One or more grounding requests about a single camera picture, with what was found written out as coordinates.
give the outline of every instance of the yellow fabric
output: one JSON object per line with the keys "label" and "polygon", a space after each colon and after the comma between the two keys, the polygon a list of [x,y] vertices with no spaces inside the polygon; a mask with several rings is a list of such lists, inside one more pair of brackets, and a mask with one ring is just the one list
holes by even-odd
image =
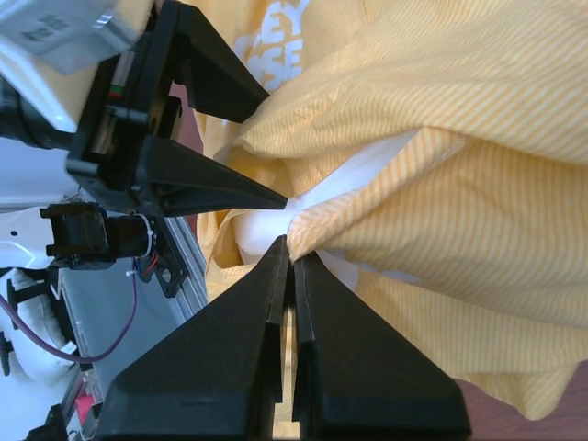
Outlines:
{"label": "yellow fabric", "polygon": [[[206,155],[290,197],[422,128],[369,186],[301,213],[291,257],[338,248],[419,277],[361,271],[356,294],[449,375],[550,413],[588,358],[588,3],[310,0],[300,34],[282,12],[299,0],[190,3],[248,42],[250,69],[301,47],[298,76],[258,73],[272,96],[241,127],[198,116]],[[242,213],[198,219],[211,299],[250,269]]]}

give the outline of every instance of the white wall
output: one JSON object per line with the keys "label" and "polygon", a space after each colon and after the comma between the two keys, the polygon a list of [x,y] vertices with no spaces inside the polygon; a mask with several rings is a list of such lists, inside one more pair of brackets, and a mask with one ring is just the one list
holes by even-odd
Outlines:
{"label": "white wall", "polygon": [[0,154],[2,211],[59,202],[77,191],[77,184],[65,172],[65,151],[0,138]]}

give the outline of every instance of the red wire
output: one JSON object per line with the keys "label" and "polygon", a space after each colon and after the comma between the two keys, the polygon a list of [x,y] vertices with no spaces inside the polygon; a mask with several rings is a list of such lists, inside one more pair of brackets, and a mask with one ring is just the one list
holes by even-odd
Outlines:
{"label": "red wire", "polygon": [[155,268],[155,266],[157,265],[157,262],[159,262],[159,255],[154,254],[151,264],[147,267],[147,269],[145,271],[142,272],[142,275],[145,276],[146,274],[149,274],[149,272]]}

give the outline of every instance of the screw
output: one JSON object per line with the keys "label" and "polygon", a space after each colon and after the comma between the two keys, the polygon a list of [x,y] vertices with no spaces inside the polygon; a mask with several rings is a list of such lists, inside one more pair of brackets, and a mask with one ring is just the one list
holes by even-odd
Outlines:
{"label": "screw", "polygon": [[164,270],[162,278],[165,280],[165,283],[169,283],[172,280],[172,273],[169,272],[169,269]]}

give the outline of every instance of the white cable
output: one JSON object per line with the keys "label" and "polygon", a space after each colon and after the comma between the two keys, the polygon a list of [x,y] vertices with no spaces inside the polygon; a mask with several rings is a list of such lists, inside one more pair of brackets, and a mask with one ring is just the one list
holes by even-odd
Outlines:
{"label": "white cable", "polygon": [[49,284],[49,288],[51,288],[51,292],[53,293],[53,297],[56,300],[59,300],[62,296],[59,294],[59,290],[55,289],[52,285],[52,283]]}
{"label": "white cable", "polygon": [[141,219],[143,219],[143,221],[145,222],[145,226],[147,227],[147,236],[149,237],[149,243],[147,245],[147,252],[141,256],[141,257],[147,257],[149,254],[151,254],[151,249],[153,248],[153,236],[155,235],[155,232],[153,231],[153,228],[151,228],[151,223],[149,223],[149,220],[147,219],[146,216],[144,216],[140,213],[137,213],[137,216],[139,216],[139,217],[141,217]]}

